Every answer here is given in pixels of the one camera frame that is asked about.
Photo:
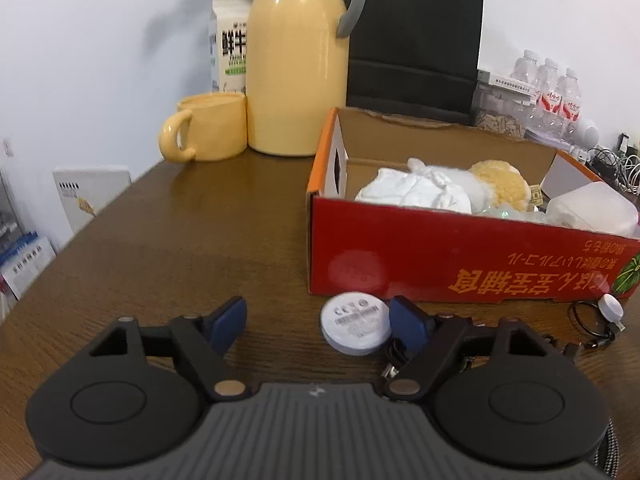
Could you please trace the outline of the white round puck device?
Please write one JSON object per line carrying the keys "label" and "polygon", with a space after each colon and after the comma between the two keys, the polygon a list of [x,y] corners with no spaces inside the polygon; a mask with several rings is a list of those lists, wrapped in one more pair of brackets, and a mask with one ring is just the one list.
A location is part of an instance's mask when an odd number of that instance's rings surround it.
{"label": "white round puck device", "polygon": [[346,356],[368,356],[390,338],[390,308],[365,292],[343,292],[320,312],[324,340]]}

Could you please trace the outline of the sheep plush toy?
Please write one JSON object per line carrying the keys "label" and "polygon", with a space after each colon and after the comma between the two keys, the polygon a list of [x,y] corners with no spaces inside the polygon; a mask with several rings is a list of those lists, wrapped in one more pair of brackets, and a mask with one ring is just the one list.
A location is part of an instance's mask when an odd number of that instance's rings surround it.
{"label": "sheep plush toy", "polygon": [[407,165],[413,174],[460,188],[469,197],[473,214],[502,205],[526,211],[532,199],[530,186],[521,173],[503,160],[482,160],[468,170],[428,166],[415,157],[409,158]]}

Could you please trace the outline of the translucent plastic container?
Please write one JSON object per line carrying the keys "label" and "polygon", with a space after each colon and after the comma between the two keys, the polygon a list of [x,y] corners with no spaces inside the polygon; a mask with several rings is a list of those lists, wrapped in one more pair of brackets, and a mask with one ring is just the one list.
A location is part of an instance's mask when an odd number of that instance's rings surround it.
{"label": "translucent plastic container", "polygon": [[636,206],[604,182],[591,182],[553,197],[547,219],[571,229],[632,237],[638,224]]}

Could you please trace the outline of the red cardboard box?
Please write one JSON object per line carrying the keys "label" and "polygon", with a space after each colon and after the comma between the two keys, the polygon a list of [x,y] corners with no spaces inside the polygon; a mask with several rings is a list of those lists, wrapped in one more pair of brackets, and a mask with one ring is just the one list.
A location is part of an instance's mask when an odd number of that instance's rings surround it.
{"label": "red cardboard box", "polygon": [[370,205],[356,194],[382,167],[410,157],[466,169],[510,162],[530,184],[569,191],[596,175],[554,148],[472,127],[356,108],[331,110],[307,188],[308,285],[436,302],[626,298],[639,285],[634,237]]}

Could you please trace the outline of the white crumpled cloth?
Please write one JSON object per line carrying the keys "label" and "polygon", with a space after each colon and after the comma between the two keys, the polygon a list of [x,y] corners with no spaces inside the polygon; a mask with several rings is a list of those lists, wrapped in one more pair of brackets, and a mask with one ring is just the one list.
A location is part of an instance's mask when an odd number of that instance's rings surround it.
{"label": "white crumpled cloth", "polygon": [[356,202],[472,214],[469,194],[440,171],[415,174],[381,168],[355,197]]}

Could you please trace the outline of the small wooden cube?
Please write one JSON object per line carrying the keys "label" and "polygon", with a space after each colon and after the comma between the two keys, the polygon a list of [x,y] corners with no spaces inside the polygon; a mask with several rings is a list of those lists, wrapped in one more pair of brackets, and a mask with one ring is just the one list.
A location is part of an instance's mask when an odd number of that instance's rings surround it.
{"label": "small wooden cube", "polygon": [[529,187],[530,191],[530,203],[533,206],[541,206],[544,203],[544,198],[542,197],[541,188],[538,184],[533,184]]}

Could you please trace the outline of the yellow mug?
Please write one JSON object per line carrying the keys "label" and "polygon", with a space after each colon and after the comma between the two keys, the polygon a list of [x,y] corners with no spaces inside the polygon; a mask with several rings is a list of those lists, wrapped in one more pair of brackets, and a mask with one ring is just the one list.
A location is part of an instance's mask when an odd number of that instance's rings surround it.
{"label": "yellow mug", "polygon": [[209,92],[177,104],[158,135],[158,148],[168,162],[216,162],[247,148],[246,96],[241,92]]}

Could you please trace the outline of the middle water bottle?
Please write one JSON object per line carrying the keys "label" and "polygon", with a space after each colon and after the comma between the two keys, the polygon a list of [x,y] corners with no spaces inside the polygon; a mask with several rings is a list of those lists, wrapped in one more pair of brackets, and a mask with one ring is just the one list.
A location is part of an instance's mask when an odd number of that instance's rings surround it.
{"label": "middle water bottle", "polygon": [[538,130],[548,130],[558,118],[561,95],[558,92],[559,64],[546,58],[535,79],[536,103],[532,115],[532,126]]}

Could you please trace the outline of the water bottle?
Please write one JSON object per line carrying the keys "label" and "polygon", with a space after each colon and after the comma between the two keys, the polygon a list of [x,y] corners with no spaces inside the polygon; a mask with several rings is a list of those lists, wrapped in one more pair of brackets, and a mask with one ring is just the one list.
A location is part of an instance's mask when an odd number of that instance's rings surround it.
{"label": "water bottle", "polygon": [[539,55],[531,50],[525,50],[514,64],[510,77],[512,79],[534,84],[537,77]]}
{"label": "water bottle", "polygon": [[562,120],[562,136],[566,138],[574,127],[582,111],[582,92],[578,84],[576,70],[567,68],[556,87],[561,96],[558,116]]}
{"label": "water bottle", "polygon": [[538,130],[548,130],[558,118],[561,95],[558,92],[559,64],[546,58],[535,79],[536,103],[532,115],[532,126]]}

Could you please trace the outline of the right water bottle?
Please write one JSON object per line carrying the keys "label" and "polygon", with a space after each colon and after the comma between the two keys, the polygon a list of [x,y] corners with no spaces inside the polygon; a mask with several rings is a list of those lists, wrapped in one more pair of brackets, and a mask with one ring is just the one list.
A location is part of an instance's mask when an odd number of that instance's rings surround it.
{"label": "right water bottle", "polygon": [[574,127],[582,111],[582,92],[578,84],[576,70],[567,68],[556,87],[561,96],[558,116],[562,120],[562,136],[566,138]]}

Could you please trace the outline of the flat white box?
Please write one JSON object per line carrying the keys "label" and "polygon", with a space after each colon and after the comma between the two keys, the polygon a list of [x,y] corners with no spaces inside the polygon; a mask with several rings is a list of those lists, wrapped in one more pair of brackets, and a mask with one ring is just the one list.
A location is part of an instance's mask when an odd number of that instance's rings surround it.
{"label": "flat white box", "polygon": [[524,96],[532,96],[536,91],[536,88],[532,84],[528,84],[527,82],[519,81],[508,76],[488,72],[487,70],[479,70],[477,72],[477,80],[482,84],[487,84],[489,87],[524,94]]}

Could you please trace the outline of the left water bottle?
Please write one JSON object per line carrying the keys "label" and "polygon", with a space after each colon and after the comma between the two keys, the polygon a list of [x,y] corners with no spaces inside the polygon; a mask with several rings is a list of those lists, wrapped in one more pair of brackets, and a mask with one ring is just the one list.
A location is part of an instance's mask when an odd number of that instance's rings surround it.
{"label": "left water bottle", "polygon": [[512,79],[534,84],[537,77],[539,55],[531,50],[525,50],[514,64],[510,77]]}

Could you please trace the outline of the black paper bag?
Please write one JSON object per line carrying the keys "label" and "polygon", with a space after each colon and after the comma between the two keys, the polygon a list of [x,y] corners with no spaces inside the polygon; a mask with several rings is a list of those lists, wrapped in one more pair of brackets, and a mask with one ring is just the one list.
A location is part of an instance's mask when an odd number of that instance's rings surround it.
{"label": "black paper bag", "polygon": [[349,40],[346,103],[469,125],[484,0],[366,0]]}

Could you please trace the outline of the milk carton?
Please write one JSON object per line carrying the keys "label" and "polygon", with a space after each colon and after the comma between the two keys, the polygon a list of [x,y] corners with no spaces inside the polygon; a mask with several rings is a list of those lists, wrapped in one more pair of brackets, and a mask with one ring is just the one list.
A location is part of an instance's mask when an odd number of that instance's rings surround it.
{"label": "milk carton", "polygon": [[246,26],[253,0],[213,0],[208,22],[212,90],[244,92]]}

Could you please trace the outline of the yellow thermos jug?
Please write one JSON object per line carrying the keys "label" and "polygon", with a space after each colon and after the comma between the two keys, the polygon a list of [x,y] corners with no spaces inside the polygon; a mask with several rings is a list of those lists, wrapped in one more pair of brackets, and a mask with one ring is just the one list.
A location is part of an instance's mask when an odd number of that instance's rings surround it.
{"label": "yellow thermos jug", "polygon": [[346,104],[349,36],[366,0],[254,0],[247,22],[248,144],[311,156]]}

